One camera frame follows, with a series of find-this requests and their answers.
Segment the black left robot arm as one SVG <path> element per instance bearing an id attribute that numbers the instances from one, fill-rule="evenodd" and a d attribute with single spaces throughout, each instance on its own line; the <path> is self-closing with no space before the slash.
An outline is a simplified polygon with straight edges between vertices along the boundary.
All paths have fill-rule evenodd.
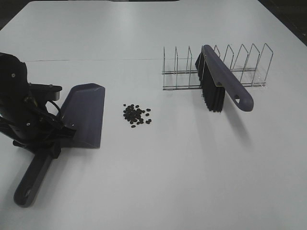
<path id="1" fill-rule="evenodd" d="M 13 140 L 15 146 L 37 152 L 49 149 L 52 158 L 59 157 L 61 141 L 74 136 L 75 130 L 56 115 L 46 104 L 59 99 L 62 87 L 33 84 L 27 80 L 27 66 L 16 56 L 0 55 L 0 131 Z"/>

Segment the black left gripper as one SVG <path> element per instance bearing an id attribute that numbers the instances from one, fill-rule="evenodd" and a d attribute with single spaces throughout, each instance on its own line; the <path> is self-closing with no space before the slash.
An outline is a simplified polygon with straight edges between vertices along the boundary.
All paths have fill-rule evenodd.
<path id="1" fill-rule="evenodd" d="M 39 105 L 33 96 L 0 97 L 0 131 L 13 139 L 15 146 L 31 151 L 48 148 L 57 159 L 61 153 L 60 137 L 74 137 L 76 129 L 60 120 L 60 108 L 54 101 Z"/>

